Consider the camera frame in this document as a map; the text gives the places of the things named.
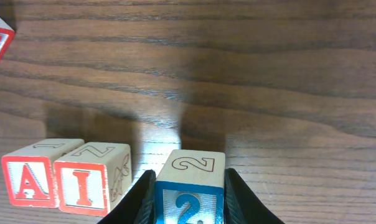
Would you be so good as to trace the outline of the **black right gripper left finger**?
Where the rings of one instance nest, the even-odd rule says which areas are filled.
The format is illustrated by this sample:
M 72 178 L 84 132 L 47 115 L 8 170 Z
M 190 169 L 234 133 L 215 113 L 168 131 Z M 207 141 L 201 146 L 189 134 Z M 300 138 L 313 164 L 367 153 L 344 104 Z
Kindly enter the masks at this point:
M 120 203 L 98 224 L 155 224 L 154 170 L 146 170 Z

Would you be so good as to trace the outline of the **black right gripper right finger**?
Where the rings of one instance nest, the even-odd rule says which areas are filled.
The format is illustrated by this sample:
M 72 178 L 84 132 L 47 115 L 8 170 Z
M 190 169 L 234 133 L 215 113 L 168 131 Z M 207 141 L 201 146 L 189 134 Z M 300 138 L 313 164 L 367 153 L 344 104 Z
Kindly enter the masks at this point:
M 233 168 L 225 170 L 224 195 L 223 215 L 226 224 L 284 224 Z

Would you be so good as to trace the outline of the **blue number 2 block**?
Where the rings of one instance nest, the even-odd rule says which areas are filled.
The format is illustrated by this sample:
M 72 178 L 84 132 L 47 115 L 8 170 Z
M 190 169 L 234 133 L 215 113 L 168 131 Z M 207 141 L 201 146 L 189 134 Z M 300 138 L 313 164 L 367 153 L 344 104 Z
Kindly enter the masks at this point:
M 156 222 L 223 224 L 225 154 L 173 150 L 155 182 Z

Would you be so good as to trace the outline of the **red letter I block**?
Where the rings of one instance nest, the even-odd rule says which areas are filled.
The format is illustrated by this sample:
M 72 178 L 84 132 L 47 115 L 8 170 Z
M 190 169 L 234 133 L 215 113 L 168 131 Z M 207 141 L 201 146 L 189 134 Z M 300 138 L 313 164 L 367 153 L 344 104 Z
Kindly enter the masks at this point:
M 131 147 L 88 142 L 57 159 L 54 172 L 60 211 L 104 217 L 133 182 Z

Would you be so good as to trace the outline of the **red letter A block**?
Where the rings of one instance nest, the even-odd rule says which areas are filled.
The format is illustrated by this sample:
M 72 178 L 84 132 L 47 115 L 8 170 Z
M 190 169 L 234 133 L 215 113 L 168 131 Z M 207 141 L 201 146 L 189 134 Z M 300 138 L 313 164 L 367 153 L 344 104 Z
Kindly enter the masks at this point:
M 44 139 L 2 156 L 11 205 L 57 208 L 59 196 L 53 163 L 84 143 L 82 139 Z

